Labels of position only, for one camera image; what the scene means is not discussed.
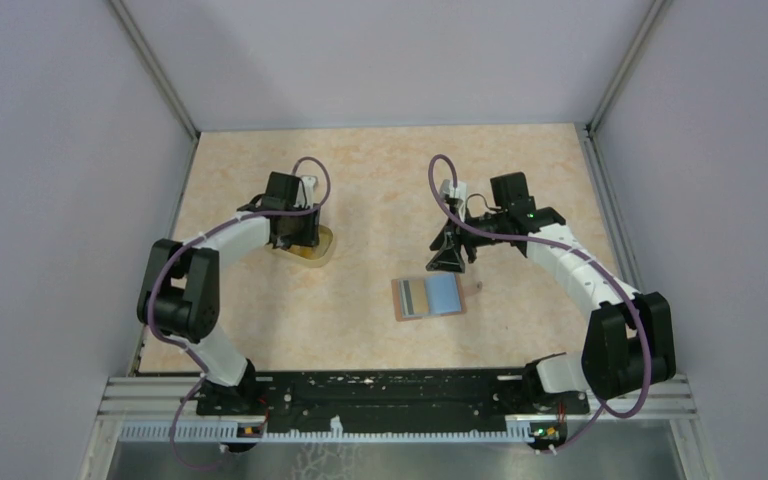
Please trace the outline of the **left aluminium corner post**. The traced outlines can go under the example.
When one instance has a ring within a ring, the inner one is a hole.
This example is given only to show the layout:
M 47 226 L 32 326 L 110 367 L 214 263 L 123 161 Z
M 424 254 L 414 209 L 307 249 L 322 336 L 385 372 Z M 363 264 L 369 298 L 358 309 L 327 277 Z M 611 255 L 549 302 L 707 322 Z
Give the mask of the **left aluminium corner post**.
M 123 29 L 123 32 L 140 63 L 147 71 L 155 88 L 163 98 L 173 117 L 184 129 L 191 141 L 197 142 L 200 139 L 201 133 L 195 126 L 191 115 L 187 111 L 164 67 L 139 27 L 127 2 L 123 0 L 107 0 L 106 4 L 110 8 L 111 13 L 120 27 Z

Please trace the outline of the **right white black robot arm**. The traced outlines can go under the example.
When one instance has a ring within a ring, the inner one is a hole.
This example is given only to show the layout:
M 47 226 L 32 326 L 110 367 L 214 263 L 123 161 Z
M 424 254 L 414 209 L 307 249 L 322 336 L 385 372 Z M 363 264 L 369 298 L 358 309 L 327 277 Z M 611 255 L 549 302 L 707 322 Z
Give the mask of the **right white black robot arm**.
M 523 398 L 550 411 L 563 393 L 591 391 L 610 400 L 672 379 L 676 374 L 670 306 L 658 292 L 641 293 L 614 276 L 576 239 L 552 207 L 539 208 L 523 173 L 491 180 L 495 205 L 474 216 L 467 186 L 446 179 L 437 197 L 447 221 L 430 248 L 429 271 L 462 273 L 484 246 L 508 243 L 543 268 L 588 320 L 583 347 L 533 361 Z

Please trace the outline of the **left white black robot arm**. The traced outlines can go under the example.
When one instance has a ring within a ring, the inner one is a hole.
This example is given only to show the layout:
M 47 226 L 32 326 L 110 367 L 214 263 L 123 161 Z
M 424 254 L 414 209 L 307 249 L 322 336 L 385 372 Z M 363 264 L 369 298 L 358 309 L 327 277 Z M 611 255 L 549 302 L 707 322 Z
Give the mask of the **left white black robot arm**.
M 265 191 L 224 222 L 185 241 L 160 239 L 150 249 L 138 320 L 158 341 L 186 354 L 204 385 L 237 414 L 257 406 L 260 388 L 253 362 L 219 325 L 221 272 L 265 247 L 318 246 L 317 184 L 314 176 L 273 172 Z

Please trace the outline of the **right aluminium corner post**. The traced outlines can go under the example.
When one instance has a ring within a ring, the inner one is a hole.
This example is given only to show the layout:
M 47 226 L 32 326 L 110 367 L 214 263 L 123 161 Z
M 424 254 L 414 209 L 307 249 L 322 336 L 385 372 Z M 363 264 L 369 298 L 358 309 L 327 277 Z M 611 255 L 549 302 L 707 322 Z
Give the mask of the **right aluminium corner post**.
M 648 9 L 637 28 L 635 35 L 602 95 L 595 112 L 586 125 L 586 130 L 591 138 L 595 138 L 604 125 L 607 116 L 612 111 L 619 96 L 630 80 L 634 69 L 643 57 L 647 44 L 655 30 L 663 21 L 663 17 L 666 15 L 672 4 L 672 0 L 654 0 L 649 3 Z

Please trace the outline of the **beige oval card tray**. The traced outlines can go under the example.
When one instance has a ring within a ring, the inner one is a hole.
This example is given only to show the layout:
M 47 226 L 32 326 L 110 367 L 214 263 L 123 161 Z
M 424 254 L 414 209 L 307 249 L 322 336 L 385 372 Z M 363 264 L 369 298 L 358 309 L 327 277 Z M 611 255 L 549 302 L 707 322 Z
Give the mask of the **beige oval card tray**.
M 269 249 L 273 255 L 305 268 L 321 268 L 336 251 L 337 239 L 334 232 L 325 225 L 318 227 L 319 243 L 316 246 L 291 246 L 289 249 Z

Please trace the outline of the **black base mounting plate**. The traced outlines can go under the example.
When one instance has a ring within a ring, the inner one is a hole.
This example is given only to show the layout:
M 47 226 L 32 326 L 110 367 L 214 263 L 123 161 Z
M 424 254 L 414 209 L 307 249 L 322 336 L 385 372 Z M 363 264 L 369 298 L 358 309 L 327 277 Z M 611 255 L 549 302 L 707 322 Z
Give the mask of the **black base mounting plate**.
M 586 395 L 543 392 L 532 365 L 505 368 L 259 371 L 238 387 L 205 383 L 204 416 L 252 415 L 269 433 L 496 433 L 510 415 L 588 416 Z

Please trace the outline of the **brown leather card holder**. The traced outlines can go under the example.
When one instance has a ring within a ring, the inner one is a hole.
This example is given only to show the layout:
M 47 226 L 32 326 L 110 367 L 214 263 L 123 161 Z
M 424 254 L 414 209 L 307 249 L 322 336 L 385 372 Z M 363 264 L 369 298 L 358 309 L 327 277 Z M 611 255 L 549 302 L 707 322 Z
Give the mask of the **brown leather card holder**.
M 403 318 L 399 283 L 405 279 L 425 280 L 430 312 L 425 316 Z M 391 281 L 393 311 L 397 322 L 463 315 L 468 311 L 466 300 L 482 292 L 484 283 L 475 279 L 463 280 L 461 274 L 434 273 L 426 276 L 397 278 Z

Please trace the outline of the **aluminium frame rail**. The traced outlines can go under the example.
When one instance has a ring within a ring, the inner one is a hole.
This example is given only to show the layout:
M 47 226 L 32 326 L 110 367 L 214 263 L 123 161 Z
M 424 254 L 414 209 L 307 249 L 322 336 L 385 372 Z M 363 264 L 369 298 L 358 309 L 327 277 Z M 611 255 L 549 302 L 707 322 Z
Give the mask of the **aluminium frame rail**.
M 178 407 L 182 416 L 196 418 L 197 402 L 184 397 L 195 385 L 194 377 L 115 377 L 108 380 L 97 410 L 100 418 L 164 420 Z M 650 388 L 635 420 L 695 420 L 696 402 L 683 375 Z

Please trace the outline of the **aluminium corner post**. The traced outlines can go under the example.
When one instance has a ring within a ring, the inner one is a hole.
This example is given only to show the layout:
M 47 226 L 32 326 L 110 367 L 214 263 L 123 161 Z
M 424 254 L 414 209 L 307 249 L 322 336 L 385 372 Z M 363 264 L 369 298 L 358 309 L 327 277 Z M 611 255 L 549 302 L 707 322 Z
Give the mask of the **aluminium corner post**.
M 127 2 L 123 0 L 107 0 L 106 4 L 110 8 L 111 13 L 120 27 L 123 29 L 123 32 L 140 63 L 147 71 L 155 88 L 163 98 L 173 117 L 184 129 L 191 141 L 197 142 L 200 139 L 201 133 L 195 126 L 191 115 L 187 111 L 164 67 L 139 27 Z
M 647 44 L 655 30 L 663 21 L 663 17 L 666 15 L 672 4 L 672 0 L 654 0 L 649 3 L 648 9 L 637 28 L 635 35 L 602 95 L 595 112 L 586 125 L 586 130 L 591 138 L 595 138 L 604 125 L 607 116 L 612 111 L 619 96 L 630 80 L 634 69 L 643 57 Z

